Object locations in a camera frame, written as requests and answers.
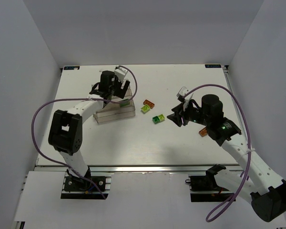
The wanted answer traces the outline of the lime small lego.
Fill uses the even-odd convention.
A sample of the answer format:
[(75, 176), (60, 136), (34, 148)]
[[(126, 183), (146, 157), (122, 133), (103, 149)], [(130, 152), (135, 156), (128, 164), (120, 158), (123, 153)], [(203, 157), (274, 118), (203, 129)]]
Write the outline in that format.
[(165, 116), (163, 114), (158, 115), (158, 118), (161, 122), (165, 120)]

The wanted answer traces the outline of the green 2x4 lego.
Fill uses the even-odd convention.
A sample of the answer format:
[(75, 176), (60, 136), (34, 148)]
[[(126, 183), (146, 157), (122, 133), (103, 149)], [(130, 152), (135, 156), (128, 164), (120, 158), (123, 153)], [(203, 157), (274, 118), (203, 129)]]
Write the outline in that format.
[(128, 106), (130, 104), (129, 99), (122, 100), (122, 103), (120, 103), (120, 107)]

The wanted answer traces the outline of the dark green 2x2 lego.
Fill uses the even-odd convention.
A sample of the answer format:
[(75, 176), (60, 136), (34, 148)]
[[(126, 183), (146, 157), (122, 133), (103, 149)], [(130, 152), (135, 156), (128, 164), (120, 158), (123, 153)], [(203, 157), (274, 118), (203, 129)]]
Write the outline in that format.
[(159, 123), (159, 122), (160, 122), (159, 116), (154, 116), (154, 117), (152, 118), (152, 121), (153, 121), (154, 124)]

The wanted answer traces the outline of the orange lego plate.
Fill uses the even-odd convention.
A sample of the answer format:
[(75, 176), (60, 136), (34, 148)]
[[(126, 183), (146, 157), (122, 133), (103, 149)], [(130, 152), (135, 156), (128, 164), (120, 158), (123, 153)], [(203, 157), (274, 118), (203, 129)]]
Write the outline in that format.
[(153, 102), (151, 102), (151, 101), (149, 101), (149, 100), (147, 100), (147, 99), (144, 100), (143, 104), (144, 104), (144, 105), (148, 105), (151, 109), (153, 109), (154, 106), (155, 106), (155, 104), (154, 104)]

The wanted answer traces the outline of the lime green 2x2 lego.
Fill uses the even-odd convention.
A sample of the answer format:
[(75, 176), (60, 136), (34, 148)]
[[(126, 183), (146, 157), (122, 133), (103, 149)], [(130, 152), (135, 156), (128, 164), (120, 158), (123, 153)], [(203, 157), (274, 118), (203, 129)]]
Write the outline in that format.
[(145, 104), (142, 108), (141, 108), (141, 112), (142, 113), (147, 113), (148, 111), (150, 111), (150, 106), (149, 105), (147, 105), (147, 104)]

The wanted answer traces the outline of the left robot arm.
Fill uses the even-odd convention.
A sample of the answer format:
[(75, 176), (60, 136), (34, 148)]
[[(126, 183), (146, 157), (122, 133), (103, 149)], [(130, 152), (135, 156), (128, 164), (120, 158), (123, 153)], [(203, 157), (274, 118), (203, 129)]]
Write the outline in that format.
[(48, 142), (70, 166), (68, 171), (72, 176), (88, 177), (89, 167), (80, 152), (84, 122), (102, 110), (113, 96), (121, 99), (125, 97), (130, 85), (130, 81), (125, 79), (127, 73), (121, 67), (114, 71), (103, 71), (99, 82), (92, 85), (87, 100), (68, 110), (54, 112)]

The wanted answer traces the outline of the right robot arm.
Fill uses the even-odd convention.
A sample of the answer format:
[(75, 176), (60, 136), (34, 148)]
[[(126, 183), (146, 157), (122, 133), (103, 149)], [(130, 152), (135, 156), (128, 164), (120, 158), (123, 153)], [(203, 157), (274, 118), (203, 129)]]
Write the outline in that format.
[(243, 168), (244, 176), (238, 177), (226, 167), (216, 165), (206, 172), (210, 185), (219, 186), (237, 193), (243, 183), (239, 196), (246, 200), (254, 212), (265, 222), (270, 222), (286, 212), (286, 180), (272, 170), (242, 135), (240, 128), (224, 116), (223, 104), (219, 97), (207, 94), (202, 97), (201, 105), (193, 99), (178, 96), (180, 104), (168, 115), (177, 126), (189, 122), (204, 125), (208, 136), (228, 152)]

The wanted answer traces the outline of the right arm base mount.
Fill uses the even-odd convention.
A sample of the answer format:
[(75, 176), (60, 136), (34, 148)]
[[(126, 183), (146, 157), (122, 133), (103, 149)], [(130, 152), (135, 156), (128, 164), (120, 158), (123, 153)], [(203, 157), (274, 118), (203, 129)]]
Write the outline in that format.
[(185, 184), (190, 187), (191, 202), (223, 202), (233, 193), (217, 185), (215, 175), (221, 170), (226, 170), (223, 165), (215, 165), (205, 172), (205, 175), (189, 176)]

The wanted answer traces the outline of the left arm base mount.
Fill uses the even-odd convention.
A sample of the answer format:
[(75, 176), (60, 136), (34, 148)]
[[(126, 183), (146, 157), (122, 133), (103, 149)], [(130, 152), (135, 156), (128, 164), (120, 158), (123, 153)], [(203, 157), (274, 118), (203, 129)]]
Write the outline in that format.
[(111, 189), (112, 177), (97, 173), (87, 174), (86, 177), (93, 181), (83, 180), (80, 177), (65, 172), (61, 199), (105, 200)]

